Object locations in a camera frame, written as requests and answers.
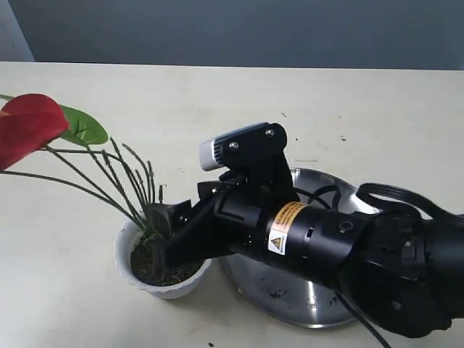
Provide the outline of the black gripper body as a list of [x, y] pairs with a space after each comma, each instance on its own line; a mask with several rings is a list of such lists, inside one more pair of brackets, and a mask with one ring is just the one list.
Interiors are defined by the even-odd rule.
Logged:
[[314, 207], [299, 190], [198, 185], [207, 204], [198, 241], [203, 258], [240, 254], [324, 286], [339, 286], [341, 270], [373, 225], [373, 215]]

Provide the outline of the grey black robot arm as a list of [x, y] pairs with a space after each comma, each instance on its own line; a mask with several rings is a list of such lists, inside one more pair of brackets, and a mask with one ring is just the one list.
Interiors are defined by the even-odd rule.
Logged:
[[165, 242], [174, 268], [241, 254], [333, 290], [362, 321], [420, 338], [463, 316], [463, 217], [403, 188], [365, 183], [376, 213], [300, 202], [292, 184], [216, 186]]

